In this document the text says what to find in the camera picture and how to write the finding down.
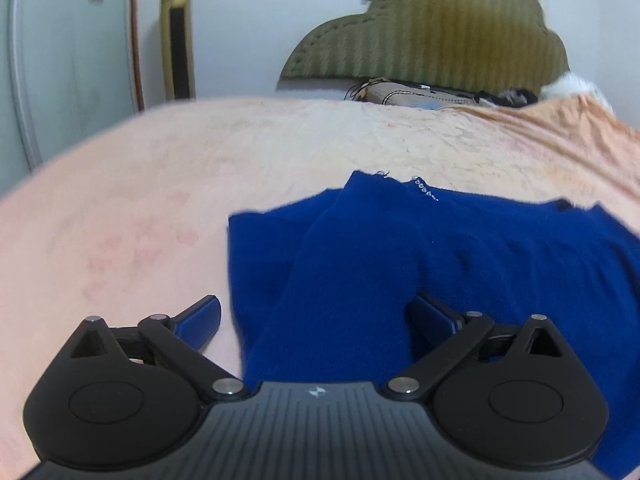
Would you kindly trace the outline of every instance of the blue sweater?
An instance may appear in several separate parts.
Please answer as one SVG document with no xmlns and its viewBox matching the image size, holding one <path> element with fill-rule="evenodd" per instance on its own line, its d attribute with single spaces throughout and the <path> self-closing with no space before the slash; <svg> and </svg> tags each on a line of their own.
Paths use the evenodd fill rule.
<svg viewBox="0 0 640 480">
<path fill-rule="evenodd" d="M 640 240 L 600 206 L 519 203 L 353 173 L 342 190 L 229 219 L 245 380 L 385 383 L 414 359 L 417 290 L 522 324 L 547 314 L 609 403 L 594 462 L 640 463 Z"/>
</svg>

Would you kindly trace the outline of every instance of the green headboard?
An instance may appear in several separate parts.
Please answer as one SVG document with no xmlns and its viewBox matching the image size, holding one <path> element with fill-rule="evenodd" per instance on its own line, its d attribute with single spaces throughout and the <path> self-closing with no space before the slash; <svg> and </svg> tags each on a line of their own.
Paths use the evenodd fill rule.
<svg viewBox="0 0 640 480">
<path fill-rule="evenodd" d="M 538 94 L 566 70 L 564 45 L 537 0 L 373 0 L 364 14 L 307 34 L 281 78 L 385 77 Z"/>
</svg>

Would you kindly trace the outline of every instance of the white cloth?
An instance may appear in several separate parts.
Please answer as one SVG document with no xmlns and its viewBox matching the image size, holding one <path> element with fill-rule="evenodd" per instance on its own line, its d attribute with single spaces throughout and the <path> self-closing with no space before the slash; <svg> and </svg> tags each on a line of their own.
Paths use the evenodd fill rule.
<svg viewBox="0 0 640 480">
<path fill-rule="evenodd" d="M 596 83 L 587 81 L 573 72 L 565 72 L 550 85 L 543 86 L 540 89 L 540 100 L 546 101 L 579 94 L 590 94 L 612 115 L 616 114 Z"/>
</svg>

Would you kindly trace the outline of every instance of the bedding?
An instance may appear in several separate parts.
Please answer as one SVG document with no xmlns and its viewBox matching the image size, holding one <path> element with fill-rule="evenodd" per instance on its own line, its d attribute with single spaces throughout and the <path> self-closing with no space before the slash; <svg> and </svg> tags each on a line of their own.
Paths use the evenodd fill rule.
<svg viewBox="0 0 640 480">
<path fill-rule="evenodd" d="M 0 202 L 0 479 L 35 464 L 22 405 L 85 316 L 126 326 L 216 294 L 223 322 L 206 355 L 242 374 L 230 214 L 341 187 L 355 170 L 388 171 L 526 202 L 600 202 L 637 234 L 639 158 L 638 131 L 581 96 L 523 110 L 202 101 L 94 137 Z"/>
<path fill-rule="evenodd" d="M 439 110 L 452 105 L 521 108 L 538 102 L 538 98 L 534 94 L 523 89 L 507 89 L 495 96 L 487 92 L 474 94 L 463 90 L 442 89 L 427 85 L 408 86 L 384 78 L 371 79 L 352 88 L 347 97 L 369 103 L 408 106 L 425 110 Z"/>
</svg>

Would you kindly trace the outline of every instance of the door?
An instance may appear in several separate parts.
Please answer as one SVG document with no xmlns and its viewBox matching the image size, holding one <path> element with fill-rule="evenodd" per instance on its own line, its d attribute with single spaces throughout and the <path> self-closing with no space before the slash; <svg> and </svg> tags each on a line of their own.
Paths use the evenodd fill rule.
<svg viewBox="0 0 640 480">
<path fill-rule="evenodd" d="M 32 166 L 134 114 L 129 0 L 14 0 L 13 18 Z"/>
<path fill-rule="evenodd" d="M 0 196 L 29 174 L 11 86 L 9 2 L 0 0 Z"/>
</svg>

